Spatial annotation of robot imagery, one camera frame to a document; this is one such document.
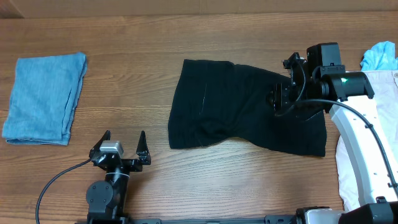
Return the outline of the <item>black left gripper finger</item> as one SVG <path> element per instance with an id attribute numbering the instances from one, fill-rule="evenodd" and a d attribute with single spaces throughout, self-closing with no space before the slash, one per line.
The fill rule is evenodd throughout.
<path id="1" fill-rule="evenodd" d="M 99 150 L 100 146 L 104 141 L 110 140 L 111 138 L 111 131 L 106 130 L 103 136 L 100 138 L 100 140 L 93 146 L 93 150 Z"/>
<path id="2" fill-rule="evenodd" d="M 151 165 L 151 156 L 147 146 L 146 133 L 141 131 L 139 142 L 136 149 L 136 154 L 142 165 Z"/>

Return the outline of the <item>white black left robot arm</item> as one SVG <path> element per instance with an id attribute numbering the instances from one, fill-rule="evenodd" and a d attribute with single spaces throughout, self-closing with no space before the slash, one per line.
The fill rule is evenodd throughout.
<path id="1" fill-rule="evenodd" d="M 136 149 L 137 159 L 123 158 L 124 149 L 120 141 L 111 140 L 111 132 L 90 150 L 89 158 L 94 166 L 105 171 L 105 178 L 92 183 L 86 191 L 89 205 L 87 223 L 132 223 L 124 212 L 127 188 L 131 172 L 141 172 L 151 164 L 146 134 L 141 132 Z"/>

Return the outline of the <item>black shorts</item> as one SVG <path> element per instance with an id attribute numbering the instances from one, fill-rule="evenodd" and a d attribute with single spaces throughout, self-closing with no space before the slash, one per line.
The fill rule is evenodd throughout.
<path id="1" fill-rule="evenodd" d="M 288 77 L 228 61 L 183 62 L 170 112 L 172 149 L 209 146 L 239 137 L 256 146 L 301 156 L 325 156 L 323 113 L 301 121 L 274 115 L 266 96 Z"/>

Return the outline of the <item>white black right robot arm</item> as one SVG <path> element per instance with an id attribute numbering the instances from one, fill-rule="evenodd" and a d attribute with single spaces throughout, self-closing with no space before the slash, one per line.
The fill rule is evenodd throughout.
<path id="1" fill-rule="evenodd" d="M 297 209 L 295 215 L 271 215 L 265 223 L 397 223 L 397 162 L 382 130 L 371 82 L 363 72 L 347 72 L 336 42 L 293 53 L 283 66 L 290 83 L 276 84 L 268 96 L 275 116 L 308 120 L 330 114 L 344 140 L 358 188 L 359 208 Z"/>

